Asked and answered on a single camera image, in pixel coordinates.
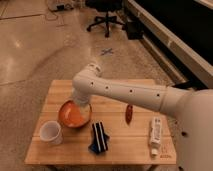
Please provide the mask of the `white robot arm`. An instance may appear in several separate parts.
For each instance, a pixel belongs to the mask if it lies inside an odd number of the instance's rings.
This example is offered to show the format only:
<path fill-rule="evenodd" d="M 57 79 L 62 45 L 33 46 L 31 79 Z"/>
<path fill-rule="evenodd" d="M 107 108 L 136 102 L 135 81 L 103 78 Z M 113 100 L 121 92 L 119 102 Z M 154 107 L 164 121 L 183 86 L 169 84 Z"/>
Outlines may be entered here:
<path fill-rule="evenodd" d="M 85 105 L 104 96 L 173 117 L 178 122 L 177 169 L 213 171 L 213 89 L 185 90 L 105 79 L 90 63 L 72 80 L 73 99 Z"/>

